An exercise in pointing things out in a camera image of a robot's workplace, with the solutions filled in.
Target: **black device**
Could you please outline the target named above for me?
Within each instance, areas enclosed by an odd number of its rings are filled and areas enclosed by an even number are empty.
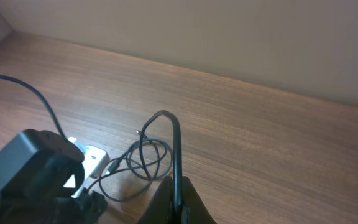
[[[84,181],[82,152],[67,140],[52,108],[35,88],[5,75],[0,75],[0,79],[16,82],[35,93],[50,112],[60,133],[28,129],[20,132],[0,151],[0,223],[96,223],[108,206],[105,197],[118,202],[133,200],[147,190],[152,181],[159,179],[163,179],[162,183],[138,223],[215,223],[189,178],[182,177],[180,125],[173,114],[168,111],[154,114],[138,132],[139,140],[121,157],[110,161],[109,174],[98,178],[78,198],[72,198]],[[173,124],[174,150],[167,143],[149,139],[145,135],[147,126],[159,116],[166,116]],[[157,154],[156,161],[145,163],[142,148],[144,144],[153,145]],[[162,156],[156,144],[164,146]],[[131,159],[136,148],[139,148],[141,163]],[[160,161],[167,152],[171,154],[170,166],[162,175],[157,175]],[[128,168],[118,170],[122,161],[126,161]],[[165,177],[172,163],[173,178]],[[153,176],[147,170],[147,166],[152,164],[157,164]],[[137,169],[143,169],[146,176],[139,174]],[[101,181],[127,170],[149,183],[127,199],[112,198],[104,191]],[[75,176],[75,187],[63,187],[72,175]],[[95,184],[99,184],[103,194],[90,192]]]

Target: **cable connector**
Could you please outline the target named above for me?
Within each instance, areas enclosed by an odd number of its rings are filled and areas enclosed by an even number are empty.
[[[109,174],[115,172],[118,169],[120,163],[121,163],[120,159],[112,162],[112,164],[109,166],[109,168],[107,168],[106,174],[109,175]]]

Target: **wooden table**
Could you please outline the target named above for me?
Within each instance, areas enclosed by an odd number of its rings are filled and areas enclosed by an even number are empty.
[[[183,174],[218,223],[358,223],[357,107],[29,34],[0,44],[0,73],[35,86],[67,136],[111,157],[156,111],[174,113]],[[33,94],[0,80],[0,149],[27,128],[56,131]],[[167,119],[147,134],[172,143]],[[127,173],[104,185],[123,197],[144,184]],[[135,223],[158,184],[100,223]]]

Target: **tangled black cable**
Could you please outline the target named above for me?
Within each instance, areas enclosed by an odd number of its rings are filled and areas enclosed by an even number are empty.
[[[63,130],[62,130],[61,126],[60,126],[60,123],[58,122],[58,119],[57,119],[55,113],[52,110],[52,107],[49,105],[48,101],[45,99],[44,96],[42,96],[42,94],[38,90],[36,90],[34,87],[29,85],[28,83],[23,82],[22,80],[19,80],[17,78],[13,78],[13,77],[10,77],[10,76],[7,76],[7,75],[0,75],[0,79],[20,84],[20,85],[26,87],[27,89],[29,89],[30,91],[32,91],[36,96],[38,96],[38,98],[44,104],[44,106],[48,110],[50,116],[52,117],[53,122],[54,122],[59,134],[62,136],[63,139],[66,139],[66,136],[63,133]],[[176,181],[178,182],[178,185],[180,184],[180,187],[175,187],[174,186],[174,192],[175,191],[179,192],[179,194],[174,193],[175,195],[177,195],[177,197],[175,197],[175,196],[174,197],[178,201],[177,204],[181,205],[183,199],[182,199],[182,196],[181,196],[181,137],[180,137],[180,127],[179,127],[179,122],[178,122],[177,118],[173,114],[169,113],[168,111],[159,111],[159,112],[155,113],[144,124],[142,130],[137,131],[139,136],[140,136],[140,139],[138,141],[134,142],[131,146],[129,146],[128,150],[123,155],[121,155],[118,158],[111,159],[109,161],[109,164],[111,164],[109,166],[109,168],[108,168],[109,173],[106,174],[106,175],[103,175],[100,178],[98,178],[97,180],[95,180],[88,187],[87,191],[89,191],[96,183],[99,183],[100,190],[102,191],[104,196],[107,197],[108,199],[113,200],[115,202],[128,202],[128,201],[131,201],[131,200],[135,199],[136,197],[138,197],[143,192],[145,192],[151,186],[151,184],[152,184],[152,182],[154,180],[162,179],[163,177],[165,177],[169,173],[169,171],[170,171],[170,169],[172,167],[172,164],[173,164],[173,150],[171,149],[171,147],[165,141],[159,140],[159,139],[149,139],[144,134],[147,126],[149,124],[151,124],[156,118],[158,118],[161,115],[168,117],[171,120],[172,124],[173,124],[173,132],[174,132],[173,144],[174,144],[174,147],[175,147],[175,157],[177,157],[179,159],[179,162],[177,162],[177,165],[176,166],[174,165],[174,173],[176,172],[178,174],[177,175],[178,178],[177,178]],[[158,147],[156,146],[156,143],[161,144],[164,147],[164,153],[163,153],[163,155],[161,157],[160,157],[160,153],[158,151]],[[157,160],[155,160],[155,161],[153,161],[151,163],[148,163],[148,164],[146,164],[145,161],[144,161],[143,150],[142,150],[143,145],[146,145],[146,144],[151,144],[154,147],[155,153],[157,155]],[[134,151],[137,148],[139,148],[139,155],[140,155],[141,163],[139,163],[139,162],[137,162],[137,161],[132,159],[132,155],[133,155]],[[158,175],[158,171],[160,170],[160,163],[161,163],[162,159],[164,159],[165,156],[167,155],[167,152],[170,153],[169,167],[163,174]],[[122,162],[122,160],[126,161],[126,164],[127,164],[128,168],[118,170],[119,165]],[[149,167],[151,165],[154,165],[154,164],[157,164],[157,168],[156,168],[156,170],[154,172],[154,175],[151,176],[149,171],[147,170],[147,167]],[[137,169],[143,169],[145,171],[145,173],[146,173],[146,176],[143,176],[142,174],[138,173],[136,171]],[[131,196],[127,197],[127,198],[121,199],[121,200],[113,198],[110,195],[108,195],[106,193],[106,191],[104,190],[101,181],[103,179],[107,178],[107,177],[110,177],[110,176],[114,175],[114,174],[124,172],[124,171],[129,171],[129,170],[132,173],[134,173],[136,176],[138,176],[139,178],[144,179],[144,180],[148,180],[149,183],[144,188],[140,189],[138,192],[134,193],[133,195],[131,195]]]

